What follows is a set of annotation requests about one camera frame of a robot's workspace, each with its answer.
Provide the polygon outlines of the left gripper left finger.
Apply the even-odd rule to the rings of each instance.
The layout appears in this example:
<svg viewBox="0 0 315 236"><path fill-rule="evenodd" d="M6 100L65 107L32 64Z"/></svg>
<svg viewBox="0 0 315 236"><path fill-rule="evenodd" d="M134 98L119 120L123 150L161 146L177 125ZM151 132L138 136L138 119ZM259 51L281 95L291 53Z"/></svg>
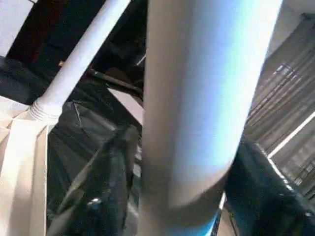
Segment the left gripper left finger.
<svg viewBox="0 0 315 236"><path fill-rule="evenodd" d="M78 173L46 231L48 236L121 236L138 144L135 126L119 127Z"/></svg>

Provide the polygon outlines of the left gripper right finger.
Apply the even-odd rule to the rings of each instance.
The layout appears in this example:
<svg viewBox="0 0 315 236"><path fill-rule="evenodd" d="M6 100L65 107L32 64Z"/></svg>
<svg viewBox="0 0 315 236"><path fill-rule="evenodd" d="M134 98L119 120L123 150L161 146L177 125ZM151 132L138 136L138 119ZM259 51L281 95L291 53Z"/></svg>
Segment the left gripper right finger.
<svg viewBox="0 0 315 236"><path fill-rule="evenodd" d="M315 234L314 207L256 143L239 143L225 192L242 236Z"/></svg>

